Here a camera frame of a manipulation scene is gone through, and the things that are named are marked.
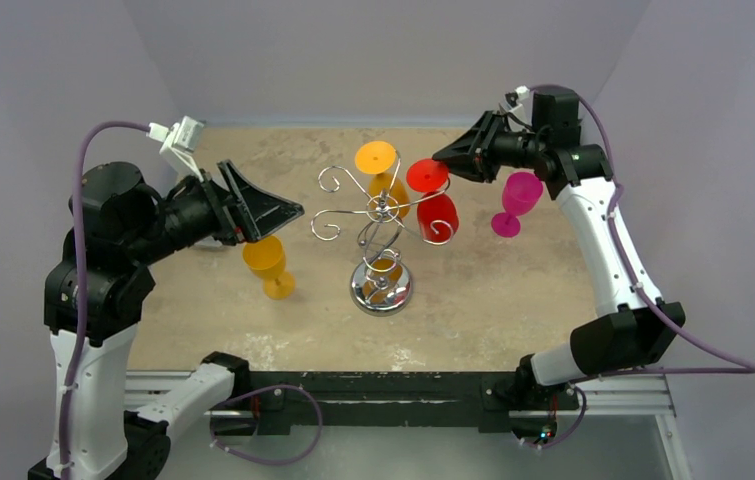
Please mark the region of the orange wine glass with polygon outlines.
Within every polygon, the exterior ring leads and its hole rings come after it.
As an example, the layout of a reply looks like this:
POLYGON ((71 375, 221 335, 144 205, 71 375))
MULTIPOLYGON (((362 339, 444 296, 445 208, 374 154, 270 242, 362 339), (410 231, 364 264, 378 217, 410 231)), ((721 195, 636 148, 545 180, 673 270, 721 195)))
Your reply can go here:
POLYGON ((363 144, 354 157, 356 168, 371 176, 369 195, 379 198, 386 191, 386 205, 391 207, 392 214, 396 213, 399 219, 403 219, 409 213, 410 199, 401 174, 395 172, 397 160, 395 147, 382 140, 363 144))
POLYGON ((282 300, 294 292, 296 280, 287 270, 285 249, 276 236, 246 243, 242 258, 247 268, 263 282, 263 292, 267 297, 282 300))

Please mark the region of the pink wine glass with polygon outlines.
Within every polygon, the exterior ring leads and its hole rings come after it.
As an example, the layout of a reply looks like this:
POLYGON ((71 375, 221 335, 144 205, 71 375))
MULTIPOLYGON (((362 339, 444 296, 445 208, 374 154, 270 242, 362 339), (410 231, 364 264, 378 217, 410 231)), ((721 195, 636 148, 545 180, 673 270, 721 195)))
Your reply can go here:
POLYGON ((501 194, 503 211, 495 214, 490 222, 493 232, 504 238, 517 236, 522 228, 520 217, 537 205, 543 192, 542 181, 533 173, 511 174, 501 194))

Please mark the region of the red wine glass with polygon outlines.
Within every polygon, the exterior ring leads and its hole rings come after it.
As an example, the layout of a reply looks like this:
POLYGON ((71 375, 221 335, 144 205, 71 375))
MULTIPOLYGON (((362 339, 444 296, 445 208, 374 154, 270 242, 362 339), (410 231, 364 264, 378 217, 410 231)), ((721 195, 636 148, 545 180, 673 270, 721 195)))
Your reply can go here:
POLYGON ((408 169, 406 180, 421 194, 416 215, 422 237, 436 244, 448 242, 459 229, 456 206, 445 192, 450 185, 448 168, 431 158, 421 159, 408 169))

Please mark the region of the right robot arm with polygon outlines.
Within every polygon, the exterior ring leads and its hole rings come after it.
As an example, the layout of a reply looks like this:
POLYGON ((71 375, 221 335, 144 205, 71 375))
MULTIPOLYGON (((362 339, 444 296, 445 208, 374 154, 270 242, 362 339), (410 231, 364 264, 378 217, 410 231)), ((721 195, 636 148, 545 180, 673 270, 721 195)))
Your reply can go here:
POLYGON ((486 111, 432 156, 478 183, 493 182, 503 167, 532 171, 571 224, 590 274, 596 319, 564 344, 525 356, 512 379, 492 387, 492 397, 513 408, 537 407, 576 382, 646 373, 685 323, 682 305, 664 300, 630 239, 607 144, 582 140, 579 111, 588 103, 559 85, 528 95, 527 130, 513 130, 507 111, 486 111))

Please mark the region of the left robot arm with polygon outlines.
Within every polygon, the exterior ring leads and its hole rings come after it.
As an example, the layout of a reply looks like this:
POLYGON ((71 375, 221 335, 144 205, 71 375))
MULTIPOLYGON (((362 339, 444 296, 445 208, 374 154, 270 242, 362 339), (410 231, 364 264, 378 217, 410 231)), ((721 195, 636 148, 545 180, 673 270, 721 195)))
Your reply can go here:
POLYGON ((256 410, 248 362, 214 352, 180 385, 129 410, 125 381, 151 266, 213 238, 256 245, 302 216, 301 204, 255 186, 230 161, 167 195, 129 162, 87 171, 70 199, 74 225, 44 288, 57 376, 55 433, 32 479, 153 479, 176 440, 215 407, 256 410))

